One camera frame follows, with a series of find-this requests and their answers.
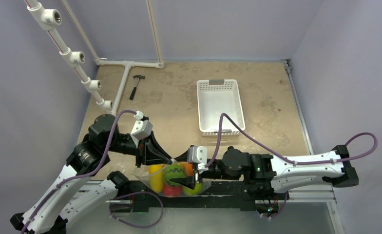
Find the white plastic basket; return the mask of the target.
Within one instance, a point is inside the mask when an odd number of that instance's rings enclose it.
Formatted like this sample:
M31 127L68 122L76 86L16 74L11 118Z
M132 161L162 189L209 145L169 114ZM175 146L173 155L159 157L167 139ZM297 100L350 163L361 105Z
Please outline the white plastic basket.
M245 130L245 118L235 79L199 80L196 83L199 129L204 137L218 135L219 119L227 114L240 129Z

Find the orange fruit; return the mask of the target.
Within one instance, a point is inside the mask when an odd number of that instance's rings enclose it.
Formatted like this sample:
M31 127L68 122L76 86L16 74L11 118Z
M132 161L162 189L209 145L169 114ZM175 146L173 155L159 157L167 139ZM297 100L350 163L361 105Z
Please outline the orange fruit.
M188 162L182 162L181 163L184 172L186 173L187 176L192 176L193 175L193 165Z

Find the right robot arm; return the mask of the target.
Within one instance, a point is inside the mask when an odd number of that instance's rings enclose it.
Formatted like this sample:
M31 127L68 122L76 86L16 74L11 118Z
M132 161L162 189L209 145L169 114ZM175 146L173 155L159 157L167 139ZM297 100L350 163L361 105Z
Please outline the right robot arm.
M194 164L190 176L175 176L168 181L193 189L203 179L242 178L244 193L270 198L313 184L331 184L335 188L357 186L359 178L349 160L344 145L319 155L283 157L250 154L229 146L222 159L215 159L209 167Z

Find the green watermelon toy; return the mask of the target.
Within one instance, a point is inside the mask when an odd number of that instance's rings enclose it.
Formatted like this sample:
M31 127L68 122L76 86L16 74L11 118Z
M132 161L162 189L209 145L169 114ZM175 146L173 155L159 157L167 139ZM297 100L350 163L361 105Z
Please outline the green watermelon toy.
M163 170L163 181L165 184L178 187L179 183L171 181L173 178L186 178L187 175L184 171L184 168L180 164L171 164Z

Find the white pvc pipe frame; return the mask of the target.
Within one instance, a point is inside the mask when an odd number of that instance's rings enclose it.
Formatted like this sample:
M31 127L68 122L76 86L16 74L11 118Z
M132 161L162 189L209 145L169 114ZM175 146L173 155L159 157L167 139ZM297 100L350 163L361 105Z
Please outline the white pvc pipe frame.
M131 60L108 60L106 58L100 58L96 51L94 50L91 42L89 41L86 33L84 32L81 24L76 18L73 10L71 9L68 1L62 0L61 4L63 5L65 11L69 15L71 21L76 27L77 32L81 35L83 42L86 44L89 52L93 56L94 62L98 66L102 65L111 65L118 66L121 65L124 67L123 75L121 82L119 84L117 94L114 100L106 100L100 94L99 90L101 89L101 82L97 79L91 79L83 70L81 65L85 62L85 55L82 51L72 51L70 47L67 46L59 32L57 31L57 26L61 25L62 17L61 13L57 9L46 9L44 6L37 0L26 0L25 1L28 12L32 15L38 25L43 31L47 33L49 38L52 40L54 45L57 47L59 54L67 65L76 73L77 77L80 79L81 84L84 86L85 90L90 93L91 97L94 99L96 105L105 113L115 115L118 110L123 90L127 81L128 74L130 70L134 67L146 67L146 68L155 68L163 69L165 64L163 61L162 50L159 43L158 31L156 27L156 20L153 12L153 1L147 0L147 10L151 23L152 36L154 40L154 45L157 54L156 62L139 62Z

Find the small black hammer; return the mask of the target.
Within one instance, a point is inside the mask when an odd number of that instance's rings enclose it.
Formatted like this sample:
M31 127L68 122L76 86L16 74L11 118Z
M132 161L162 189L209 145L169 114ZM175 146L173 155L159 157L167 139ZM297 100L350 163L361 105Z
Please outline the small black hammer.
M130 97L129 97L129 100L133 100L134 99L134 96L136 94L136 91L137 91L137 87L139 85L139 82L142 80L142 79L145 79L145 76L144 75L135 75L133 76L133 79L136 80L136 83L132 89L132 92L130 94Z

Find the yellow mango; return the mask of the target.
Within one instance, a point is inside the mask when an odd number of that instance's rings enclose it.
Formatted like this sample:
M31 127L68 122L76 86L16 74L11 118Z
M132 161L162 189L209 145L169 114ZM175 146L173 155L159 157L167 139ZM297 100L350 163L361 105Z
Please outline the yellow mango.
M149 184L151 189L158 194L161 194L164 188L164 167L164 164L149 166Z

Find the clear zip top bag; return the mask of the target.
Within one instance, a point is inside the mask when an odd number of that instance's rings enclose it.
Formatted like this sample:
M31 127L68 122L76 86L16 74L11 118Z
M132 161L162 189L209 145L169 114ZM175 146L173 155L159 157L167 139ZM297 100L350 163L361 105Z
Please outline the clear zip top bag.
M174 179L185 179L192 176L192 164L187 162L174 162L172 164L156 164L142 166L133 171L139 181L149 189L164 197L190 197L202 194L211 187L211 179L196 182L193 189L188 188Z

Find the aluminium rail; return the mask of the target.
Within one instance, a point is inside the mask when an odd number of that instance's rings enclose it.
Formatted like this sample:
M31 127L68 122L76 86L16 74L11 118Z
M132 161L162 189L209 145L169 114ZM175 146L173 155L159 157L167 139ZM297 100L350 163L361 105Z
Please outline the aluminium rail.
M301 105L297 96L296 88L292 78L291 70L292 66L290 64L290 59L283 59L282 63L287 73L289 84L292 90L293 98L295 100L296 109L298 112L299 120L302 126L302 132L304 137L304 142L307 148L307 153L309 155L314 154L313 148L311 145L310 137L308 134L306 122L303 116ZM345 230L340 221L338 215L337 202L334 195L333 188L328 185L311 185L300 187L294 189L290 192L290 200L292 202L302 202L302 203L324 203L328 215L328 224L333 228L335 234L344 234Z

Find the green pear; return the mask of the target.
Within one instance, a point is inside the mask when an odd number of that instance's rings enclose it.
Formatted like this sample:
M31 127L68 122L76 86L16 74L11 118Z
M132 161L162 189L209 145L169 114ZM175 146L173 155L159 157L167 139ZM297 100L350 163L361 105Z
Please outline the green pear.
M202 192L202 184L196 184L194 189L183 186L182 191L187 196L198 195Z

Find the red apple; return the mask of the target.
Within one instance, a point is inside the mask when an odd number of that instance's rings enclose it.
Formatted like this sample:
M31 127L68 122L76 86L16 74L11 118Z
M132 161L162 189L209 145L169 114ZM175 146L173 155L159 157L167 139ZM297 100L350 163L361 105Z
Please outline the red apple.
M166 197L180 197L182 195L182 186L170 186L165 184L162 190Z

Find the black base bar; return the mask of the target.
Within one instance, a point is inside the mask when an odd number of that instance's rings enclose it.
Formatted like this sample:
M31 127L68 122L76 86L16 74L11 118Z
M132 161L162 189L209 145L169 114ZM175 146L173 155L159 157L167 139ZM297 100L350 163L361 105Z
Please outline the black base bar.
M119 171L107 179L115 183L116 200L127 200L134 212L148 212L149 208L220 208L258 211L267 215L278 213L278 200L286 200L286 192L272 188L275 172L249 173L249 180L213 181L202 194L190 197L164 197L149 189L139 180L129 180Z

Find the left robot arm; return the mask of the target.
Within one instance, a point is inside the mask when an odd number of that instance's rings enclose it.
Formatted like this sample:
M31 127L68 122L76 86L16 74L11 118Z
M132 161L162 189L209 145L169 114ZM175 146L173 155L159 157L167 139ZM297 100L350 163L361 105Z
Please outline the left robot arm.
M156 142L149 119L140 111L134 111L133 116L135 124L129 134L119 132L119 116L98 116L43 197L28 211L11 217L13 227L22 234L64 234L105 201L133 196L129 179L115 171L95 188L74 198L110 161L109 152L134 156L137 167L171 164L172 158Z

